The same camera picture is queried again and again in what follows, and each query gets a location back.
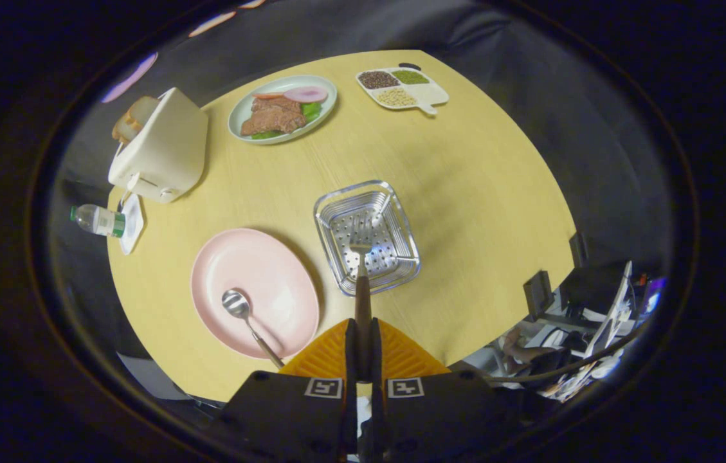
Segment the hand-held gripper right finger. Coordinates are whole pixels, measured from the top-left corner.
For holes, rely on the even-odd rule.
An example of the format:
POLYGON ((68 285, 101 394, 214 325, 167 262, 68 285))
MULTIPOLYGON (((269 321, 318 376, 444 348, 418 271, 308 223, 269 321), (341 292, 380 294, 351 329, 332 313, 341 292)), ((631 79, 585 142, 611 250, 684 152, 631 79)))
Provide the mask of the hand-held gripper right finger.
POLYGON ((372 462, 466 462, 518 430, 518 393, 449 371, 391 325, 372 322, 372 462))

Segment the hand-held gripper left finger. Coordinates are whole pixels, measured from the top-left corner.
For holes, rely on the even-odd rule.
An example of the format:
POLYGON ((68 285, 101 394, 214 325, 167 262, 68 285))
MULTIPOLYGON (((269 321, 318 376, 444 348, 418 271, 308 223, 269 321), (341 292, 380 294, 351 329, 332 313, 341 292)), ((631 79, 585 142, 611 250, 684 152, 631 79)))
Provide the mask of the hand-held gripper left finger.
POLYGON ((345 462, 357 453, 355 331, 343 320, 280 371, 252 372, 219 414, 230 443, 269 462, 345 462))

